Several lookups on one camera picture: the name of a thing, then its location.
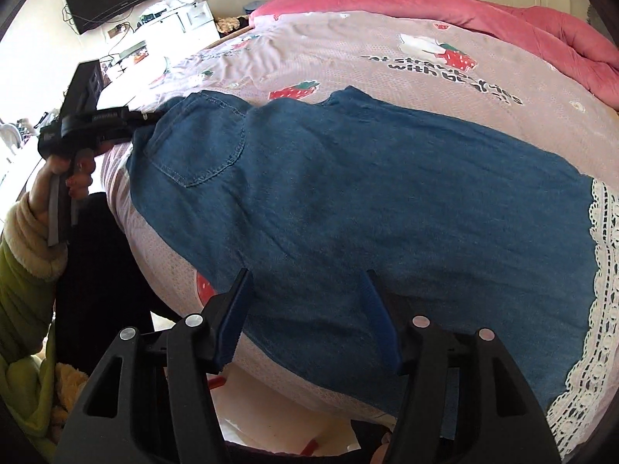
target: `wall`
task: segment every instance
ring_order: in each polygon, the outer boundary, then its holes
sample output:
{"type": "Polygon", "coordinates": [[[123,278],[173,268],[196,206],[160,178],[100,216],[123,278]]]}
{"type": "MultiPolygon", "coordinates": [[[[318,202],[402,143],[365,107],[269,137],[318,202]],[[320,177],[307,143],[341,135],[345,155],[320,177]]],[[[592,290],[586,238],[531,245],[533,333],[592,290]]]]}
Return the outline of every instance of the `wall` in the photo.
{"type": "Polygon", "coordinates": [[[588,8],[589,0],[569,0],[569,13],[583,21],[587,20],[588,8]]]}
{"type": "MultiPolygon", "coordinates": [[[[138,5],[132,24],[154,1],[138,5]]],[[[253,0],[209,0],[216,16],[236,16],[253,0]]],[[[106,55],[101,26],[78,36],[62,19],[64,0],[27,0],[0,42],[0,118],[38,122],[44,111],[60,107],[76,65],[106,55]]]]}

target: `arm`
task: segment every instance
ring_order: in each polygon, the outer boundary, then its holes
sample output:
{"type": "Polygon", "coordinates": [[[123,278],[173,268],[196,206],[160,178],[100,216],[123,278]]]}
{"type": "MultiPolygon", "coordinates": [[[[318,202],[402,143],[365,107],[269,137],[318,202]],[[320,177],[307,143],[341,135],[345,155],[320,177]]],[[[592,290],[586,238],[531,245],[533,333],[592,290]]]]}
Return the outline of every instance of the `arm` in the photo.
{"type": "MultiPolygon", "coordinates": [[[[88,195],[94,157],[83,159],[69,185],[76,199],[88,195]]],[[[69,167],[52,156],[36,176],[32,191],[7,215],[0,244],[0,357],[9,364],[36,354],[52,319],[55,281],[67,262],[66,246],[47,246],[50,179],[69,167]]]]}

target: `brown stuffed animal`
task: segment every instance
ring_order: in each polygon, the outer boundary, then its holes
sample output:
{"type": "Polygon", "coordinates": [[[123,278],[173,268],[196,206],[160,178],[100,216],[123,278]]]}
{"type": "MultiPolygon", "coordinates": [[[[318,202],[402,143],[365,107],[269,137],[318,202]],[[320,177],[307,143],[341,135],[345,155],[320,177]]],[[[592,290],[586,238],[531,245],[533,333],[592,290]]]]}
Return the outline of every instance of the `brown stuffed animal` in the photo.
{"type": "Polygon", "coordinates": [[[52,408],[50,420],[50,439],[58,445],[64,425],[82,393],[88,375],[76,370],[69,364],[56,365],[56,399],[57,406],[52,408]]]}

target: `pink bed sheet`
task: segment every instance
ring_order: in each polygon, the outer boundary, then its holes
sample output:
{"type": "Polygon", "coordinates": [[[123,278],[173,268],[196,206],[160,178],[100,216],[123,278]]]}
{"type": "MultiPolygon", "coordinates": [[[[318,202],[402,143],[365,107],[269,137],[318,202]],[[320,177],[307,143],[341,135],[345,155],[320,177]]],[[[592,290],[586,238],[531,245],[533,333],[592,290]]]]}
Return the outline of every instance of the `pink bed sheet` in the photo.
{"type": "Polygon", "coordinates": [[[557,10],[476,0],[271,0],[252,18],[352,10],[435,19],[489,34],[546,60],[619,111],[619,49],[586,22],[557,10]]]}

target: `white lace trim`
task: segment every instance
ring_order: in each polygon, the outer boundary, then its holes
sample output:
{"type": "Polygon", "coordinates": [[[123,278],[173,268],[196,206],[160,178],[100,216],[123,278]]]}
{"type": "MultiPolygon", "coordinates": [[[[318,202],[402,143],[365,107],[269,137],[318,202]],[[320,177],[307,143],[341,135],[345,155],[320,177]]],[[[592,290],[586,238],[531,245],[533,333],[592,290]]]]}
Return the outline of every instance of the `white lace trim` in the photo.
{"type": "Polygon", "coordinates": [[[619,196],[596,180],[593,180],[592,195],[590,233],[596,242],[598,271],[589,331],[583,359],[569,372],[566,391],[555,399],[547,414],[561,457],[581,443],[600,401],[609,394],[605,386],[619,343],[619,196]]]}

